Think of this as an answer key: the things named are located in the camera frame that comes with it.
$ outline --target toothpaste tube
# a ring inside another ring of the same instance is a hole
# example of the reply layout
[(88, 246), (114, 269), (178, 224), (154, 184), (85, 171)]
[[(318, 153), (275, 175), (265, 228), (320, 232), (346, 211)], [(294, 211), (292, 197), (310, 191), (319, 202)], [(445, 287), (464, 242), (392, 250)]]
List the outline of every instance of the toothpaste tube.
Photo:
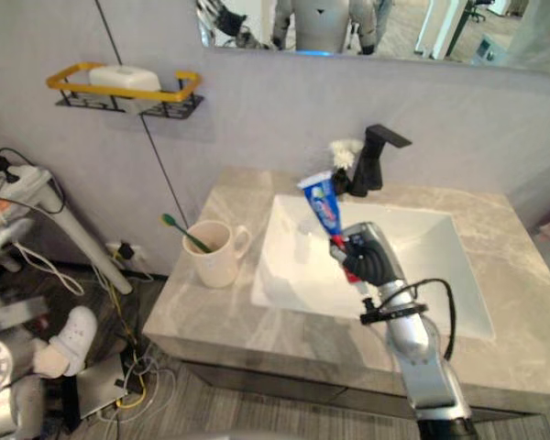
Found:
[[(340, 223), (340, 210), (336, 201), (332, 172), (324, 171), (300, 181), (297, 185), (303, 190), (305, 198), (316, 217), (332, 241), (341, 249), (345, 248)], [(359, 282), (360, 279), (345, 269), (348, 282)]]

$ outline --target cup handle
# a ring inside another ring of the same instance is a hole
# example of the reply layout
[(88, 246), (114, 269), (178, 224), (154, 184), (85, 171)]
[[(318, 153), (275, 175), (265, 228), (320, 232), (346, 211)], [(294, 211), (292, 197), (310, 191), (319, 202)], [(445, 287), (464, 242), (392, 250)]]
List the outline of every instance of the cup handle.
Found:
[(235, 229), (235, 245), (237, 244), (238, 240), (245, 236), (245, 242), (240, 245), (239, 249), (235, 248), (235, 257), (236, 259), (242, 259), (244, 255), (247, 253), (248, 248), (250, 247), (250, 232), (248, 232), (248, 229), (246, 229), (244, 226), (237, 226)]

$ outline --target ceramic cup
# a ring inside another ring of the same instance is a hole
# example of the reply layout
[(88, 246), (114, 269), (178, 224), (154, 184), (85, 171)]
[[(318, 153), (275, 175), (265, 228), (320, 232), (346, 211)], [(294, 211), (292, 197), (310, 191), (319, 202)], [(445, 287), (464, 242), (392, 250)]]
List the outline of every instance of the ceramic cup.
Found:
[(250, 246), (250, 233), (244, 226), (231, 228), (216, 220), (196, 223), (187, 232), (199, 238), (213, 252), (204, 253), (184, 236), (183, 248), (192, 256), (195, 270), (202, 282), (212, 288), (231, 284), (238, 274), (240, 259)]

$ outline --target gray floor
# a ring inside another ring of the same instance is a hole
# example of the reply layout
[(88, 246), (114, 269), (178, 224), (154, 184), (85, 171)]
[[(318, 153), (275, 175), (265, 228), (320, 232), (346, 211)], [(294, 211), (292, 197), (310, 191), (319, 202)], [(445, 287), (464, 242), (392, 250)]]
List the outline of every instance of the gray floor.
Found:
[[(363, 412), (289, 401), (259, 394), (212, 388), (191, 374), (177, 359), (157, 353), (161, 364), (177, 373), (177, 390), (166, 410), (152, 417), (121, 425), (120, 438), (149, 440), (177, 438), (186, 433), (220, 432), (230, 429), (257, 430), (298, 435), (306, 440), (417, 439), (412, 421), (392, 419)], [(169, 379), (162, 379), (161, 386)], [(156, 405), (170, 396), (163, 388)], [(125, 417), (137, 411), (127, 410)], [(91, 420), (70, 437), (72, 440), (103, 439), (106, 424)], [(550, 415), (481, 423), (482, 439), (550, 439)]]
[[(89, 305), (98, 314), (100, 328), (90, 352), (89, 363), (97, 362), (110, 353), (118, 351), (123, 341), (121, 327), (116, 319), (112, 304), (95, 282), (89, 271), (65, 270), (86, 288), (86, 295), (73, 297), (51, 276), (43, 276), (33, 269), (25, 268), (18, 274), (6, 274), (0, 280), (0, 289), (10, 292), (11, 299), (43, 294), (49, 303), (52, 324), (47, 333), (56, 333), (64, 324), (65, 312), (75, 304)], [(122, 297), (126, 315), (133, 323), (144, 323), (162, 288), (162, 282), (143, 283), (134, 280), (135, 292)], [(148, 417), (171, 396), (171, 379), (162, 375), (159, 394), (142, 417), (131, 423), (122, 424), (120, 437), (128, 439), (174, 438), (193, 432), (217, 432), (229, 429), (260, 430), (293, 434), (306, 440), (311, 439), (415, 439), (417, 426), (412, 421), (376, 416), (363, 412), (341, 410), (315, 405), (303, 401), (290, 401), (265, 395), (220, 390), (205, 384), (179, 361), (165, 356), (156, 347), (151, 350), (162, 367), (175, 371), (177, 386), (170, 405), (163, 411)], [(149, 389), (154, 388), (154, 378), (149, 380)], [(140, 411), (137, 407), (124, 410), (122, 417), (129, 417)], [(106, 423), (92, 417), (82, 423), (70, 436), (61, 433), (59, 439), (104, 438)], [(483, 439), (550, 439), (550, 414), (496, 423), (482, 423), (478, 426)], [(109, 438), (116, 438), (111, 430)]]
[[(391, 9), (387, 31), (379, 45), (381, 58), (419, 60), (413, 53), (425, 17), (425, 6), (394, 5)], [(470, 63), (483, 33), (512, 36), (520, 26), (520, 18), (497, 16), (489, 11), (481, 12), (487, 19), (477, 23), (469, 20), (450, 56), (451, 61)]]

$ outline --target sink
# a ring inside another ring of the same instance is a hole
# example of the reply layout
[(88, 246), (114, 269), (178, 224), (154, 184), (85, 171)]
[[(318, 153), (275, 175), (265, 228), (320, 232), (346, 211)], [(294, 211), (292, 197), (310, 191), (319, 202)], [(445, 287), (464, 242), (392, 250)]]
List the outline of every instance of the sink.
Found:
[[(448, 213), (340, 203), (343, 226), (372, 221), (393, 246), (408, 282), (443, 278), (452, 286), (460, 336), (495, 337), (487, 307)], [(439, 285), (420, 288), (421, 303), (440, 333), (449, 331), (448, 302)], [(328, 237), (303, 197), (276, 195), (252, 288), (255, 305), (357, 320), (356, 288), (328, 255)]]

